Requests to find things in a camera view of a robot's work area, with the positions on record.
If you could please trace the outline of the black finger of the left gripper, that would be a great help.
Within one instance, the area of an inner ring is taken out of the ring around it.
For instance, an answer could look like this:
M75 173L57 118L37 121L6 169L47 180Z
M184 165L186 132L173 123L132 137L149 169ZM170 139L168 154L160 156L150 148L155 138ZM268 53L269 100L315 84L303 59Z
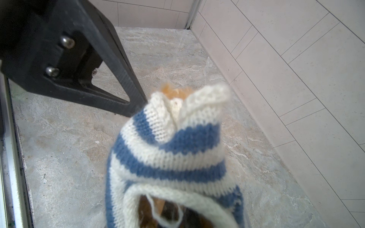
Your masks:
M111 21L89 1L1 1L1 72L24 90L131 117L147 103ZM105 63L128 96L92 84Z

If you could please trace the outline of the blue white striped knit sweater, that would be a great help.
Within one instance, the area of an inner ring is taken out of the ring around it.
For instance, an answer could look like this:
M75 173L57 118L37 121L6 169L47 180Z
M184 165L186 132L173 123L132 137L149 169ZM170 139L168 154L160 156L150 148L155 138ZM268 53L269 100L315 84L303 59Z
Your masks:
M239 185L228 172L221 142L227 84L207 85L186 98L151 94L146 106L121 128L106 167L106 225L140 228L139 201L147 197L153 218L177 228L183 208L213 228L248 228ZM153 199L178 206L178 221L157 213Z

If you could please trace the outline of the brown teddy bear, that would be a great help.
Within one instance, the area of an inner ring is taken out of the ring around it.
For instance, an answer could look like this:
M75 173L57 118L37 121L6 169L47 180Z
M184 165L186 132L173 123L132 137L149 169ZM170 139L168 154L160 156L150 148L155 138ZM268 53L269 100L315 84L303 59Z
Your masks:
M161 92L164 93L168 99L172 100L174 98L186 99L193 90L189 87L175 88L171 84L164 84L161 87ZM178 221L178 206L174 203L165 201L163 199L153 199L157 213L162 218L167 219L169 222ZM140 227L142 228L161 228L162 225L158 223L156 219L153 218L152 207L147 200L147 197L142 196L139 201L139 219ZM210 221L199 215L195 211L189 208L182 209L182 222L180 224L181 228L212 228L213 225Z

